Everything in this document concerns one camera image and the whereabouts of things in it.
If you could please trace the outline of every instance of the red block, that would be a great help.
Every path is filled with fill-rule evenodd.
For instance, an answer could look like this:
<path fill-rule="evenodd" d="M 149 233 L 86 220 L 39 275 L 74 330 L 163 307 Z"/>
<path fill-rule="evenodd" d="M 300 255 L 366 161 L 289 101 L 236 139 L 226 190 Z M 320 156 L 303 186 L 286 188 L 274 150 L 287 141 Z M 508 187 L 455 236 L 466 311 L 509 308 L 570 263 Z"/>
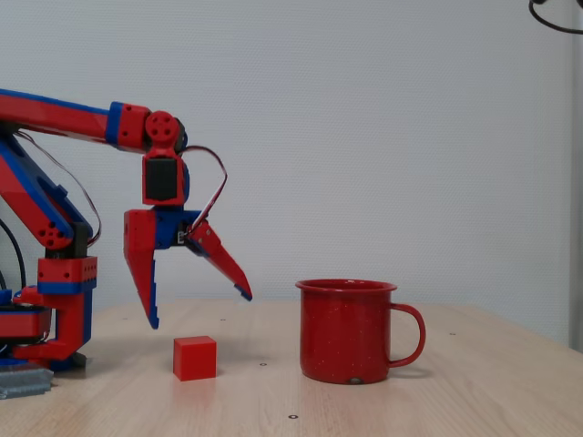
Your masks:
<path fill-rule="evenodd" d="M 217 342 L 211 337 L 174 339 L 174 374 L 181 381 L 217 376 Z"/>

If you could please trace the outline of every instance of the speckled red mug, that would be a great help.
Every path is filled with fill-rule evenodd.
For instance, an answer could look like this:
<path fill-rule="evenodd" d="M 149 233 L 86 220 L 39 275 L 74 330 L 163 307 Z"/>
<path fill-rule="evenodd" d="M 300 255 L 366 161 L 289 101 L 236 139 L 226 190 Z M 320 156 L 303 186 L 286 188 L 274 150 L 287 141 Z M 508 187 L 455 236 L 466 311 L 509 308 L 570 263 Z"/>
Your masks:
<path fill-rule="evenodd" d="M 384 380 L 392 367 L 411 364 L 423 351 L 425 324 L 415 308 L 391 302 L 397 287 L 360 279 L 311 279 L 302 290 L 300 362 L 315 380 L 366 384 Z M 419 325 L 419 344 L 407 358 L 391 361 L 391 310 L 411 314 Z"/>

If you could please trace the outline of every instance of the robotic arm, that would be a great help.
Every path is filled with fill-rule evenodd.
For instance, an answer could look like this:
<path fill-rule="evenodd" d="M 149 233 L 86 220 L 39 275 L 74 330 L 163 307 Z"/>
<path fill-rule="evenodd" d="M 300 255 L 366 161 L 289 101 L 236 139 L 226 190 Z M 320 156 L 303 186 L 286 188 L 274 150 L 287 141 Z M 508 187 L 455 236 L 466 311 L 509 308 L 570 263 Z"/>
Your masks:
<path fill-rule="evenodd" d="M 12 307 L 0 302 L 0 343 L 38 340 L 47 329 L 47 320 L 50 325 L 46 309 L 56 310 L 56 338 L 14 347 L 16 358 L 44 364 L 61 361 L 87 342 L 91 292 L 97 284 L 97 259 L 87 256 L 87 247 L 96 239 L 93 229 L 68 200 L 66 191 L 20 146 L 15 135 L 26 135 L 20 129 L 109 144 L 144 155 L 142 203 L 152 208 L 126 212 L 124 254 L 152 328 L 159 325 L 156 249 L 187 247 L 206 258 L 251 300 L 245 274 L 210 227 L 208 210 L 184 209 L 189 172 L 181 155 L 187 149 L 187 135 L 177 118 L 118 102 L 104 110 L 0 89 L 0 195 L 46 248 L 46 257 L 38 263 L 37 287 L 24 288 L 13 298 Z M 22 303 L 34 305 L 26 317 L 24 311 L 13 310 L 22 309 Z"/>

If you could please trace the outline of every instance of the wooden table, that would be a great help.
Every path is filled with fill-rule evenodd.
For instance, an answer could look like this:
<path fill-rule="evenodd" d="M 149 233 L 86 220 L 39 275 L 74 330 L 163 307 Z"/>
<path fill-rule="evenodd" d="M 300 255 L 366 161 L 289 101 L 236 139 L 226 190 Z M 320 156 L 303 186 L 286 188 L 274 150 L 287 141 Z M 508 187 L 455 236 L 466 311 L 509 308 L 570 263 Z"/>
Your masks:
<path fill-rule="evenodd" d="M 179 301 L 158 331 L 139 305 L 105 310 L 87 369 L 0 401 L 0 436 L 583 436 L 583 355 L 480 310 L 419 308 L 424 354 L 368 386 L 302 376 L 297 302 Z M 403 356 L 416 327 L 393 324 Z M 219 376 L 179 382 L 172 340 L 195 335 L 218 342 Z"/>

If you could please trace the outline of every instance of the wire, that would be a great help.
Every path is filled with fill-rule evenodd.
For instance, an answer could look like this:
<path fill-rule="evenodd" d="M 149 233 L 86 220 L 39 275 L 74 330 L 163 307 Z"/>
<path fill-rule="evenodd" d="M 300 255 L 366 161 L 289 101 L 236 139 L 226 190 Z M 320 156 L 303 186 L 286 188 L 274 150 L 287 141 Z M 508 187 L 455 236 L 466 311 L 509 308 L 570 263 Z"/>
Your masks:
<path fill-rule="evenodd" d="M 18 258 L 18 268 L 20 268 L 20 285 L 21 289 L 26 287 L 26 269 L 25 261 L 22 258 L 22 252 L 20 251 L 20 246 L 18 246 L 18 241 L 16 241 L 15 235 L 12 233 L 10 228 L 0 219 L 0 227 L 4 230 L 6 235 L 10 238 L 12 246 L 15 248 L 16 257 Z"/>
<path fill-rule="evenodd" d="M 215 202 L 219 198 L 222 189 L 225 188 L 225 184 L 227 183 L 227 178 L 229 177 L 229 175 L 227 174 L 227 169 L 225 168 L 224 164 L 220 160 L 219 155 L 217 155 L 211 149 L 209 149 L 208 147 L 204 147 L 204 146 L 186 146 L 186 148 L 182 151 L 181 155 L 183 153 L 190 151 L 190 150 L 200 150 L 200 151 L 207 152 L 208 154 L 212 155 L 219 163 L 220 169 L 222 170 L 223 175 L 225 175 L 225 178 L 222 180 L 222 183 L 219 185 L 219 188 L 217 188 L 217 191 L 215 191 L 215 194 L 213 194 L 212 197 L 210 198 L 209 203 L 207 203 L 207 206 L 204 207 L 204 209 L 200 212 L 199 216 L 189 226 L 189 229 L 187 230 L 187 234 L 192 233 L 194 231 L 194 229 L 200 224 L 200 222 L 202 220 L 204 220 L 209 215 L 210 209 L 213 207 L 213 205 L 215 204 Z"/>
<path fill-rule="evenodd" d="M 88 195 L 87 191 L 83 187 L 83 184 L 81 184 L 81 182 L 79 182 L 79 179 L 77 179 L 73 173 L 71 173 L 68 169 L 66 169 L 66 167 L 63 164 L 58 162 L 55 158 L 53 158 L 53 156 L 50 153 L 48 153 L 46 150 L 44 150 L 42 147 L 40 147 L 36 143 L 36 141 L 30 135 L 28 135 L 26 132 L 18 131 L 15 133 L 15 135 L 30 142 L 33 146 L 35 146 L 37 149 L 39 149 L 41 152 L 43 152 L 45 154 L 45 156 L 53 162 L 53 164 L 55 164 L 61 170 L 64 170 L 71 178 L 73 178 L 75 180 L 77 185 L 79 185 L 79 187 L 81 188 L 81 191 L 83 191 L 83 194 L 85 195 L 85 198 L 87 199 L 87 203 L 89 204 L 89 206 L 93 210 L 93 213 L 97 217 L 97 222 L 99 223 L 96 234 L 87 241 L 88 248 L 93 246 L 97 242 L 99 237 L 101 237 L 101 217 L 99 216 L 99 213 L 97 212 L 97 208 L 96 208 L 95 204 L 93 203 L 93 200 L 91 200 L 91 197 Z"/>
<path fill-rule="evenodd" d="M 535 4 L 532 2 L 532 0 L 528 3 L 528 10 L 530 11 L 530 14 L 532 14 L 532 16 L 535 17 L 535 19 L 539 23 L 545 25 L 546 27 L 550 27 L 551 29 L 557 30 L 559 32 L 563 32 L 565 34 L 583 35 L 583 30 L 569 29 L 567 27 L 561 27 L 560 25 L 553 25 L 551 22 L 544 19 L 535 10 Z"/>

